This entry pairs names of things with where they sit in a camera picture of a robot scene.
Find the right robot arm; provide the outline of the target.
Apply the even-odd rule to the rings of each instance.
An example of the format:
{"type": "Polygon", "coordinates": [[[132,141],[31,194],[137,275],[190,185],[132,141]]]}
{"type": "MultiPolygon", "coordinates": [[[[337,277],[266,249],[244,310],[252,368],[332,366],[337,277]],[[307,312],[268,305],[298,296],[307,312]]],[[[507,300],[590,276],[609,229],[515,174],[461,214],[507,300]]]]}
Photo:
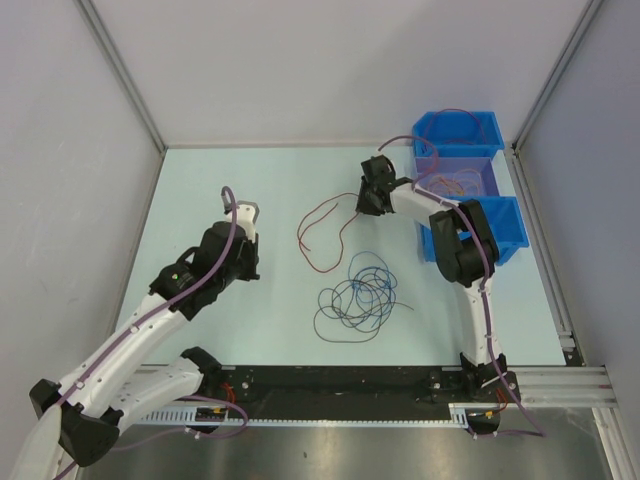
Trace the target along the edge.
{"type": "Polygon", "coordinates": [[[416,180],[398,178],[384,155],[361,163],[356,211],[370,216],[404,215],[430,229],[436,265],[444,279],[461,287],[466,319],[460,353],[461,388],[473,401],[514,395],[506,356],[493,326],[491,287],[499,249],[482,205],[427,191],[416,180]]]}

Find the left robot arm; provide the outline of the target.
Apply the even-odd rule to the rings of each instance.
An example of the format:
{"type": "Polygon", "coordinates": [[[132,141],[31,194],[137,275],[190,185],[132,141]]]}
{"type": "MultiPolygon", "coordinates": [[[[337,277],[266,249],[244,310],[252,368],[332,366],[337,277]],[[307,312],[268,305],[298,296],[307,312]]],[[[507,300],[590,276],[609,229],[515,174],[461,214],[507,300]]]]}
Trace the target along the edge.
{"type": "Polygon", "coordinates": [[[235,280],[258,279],[258,234],[252,220],[219,221],[199,245],[164,267],[129,320],[61,380],[42,379],[29,393],[38,417],[26,444],[27,467],[43,479],[63,449],[87,467],[105,456],[135,421],[195,395],[207,400],[224,383],[221,364],[200,347],[136,382],[133,373],[169,336],[186,326],[235,280]]]}

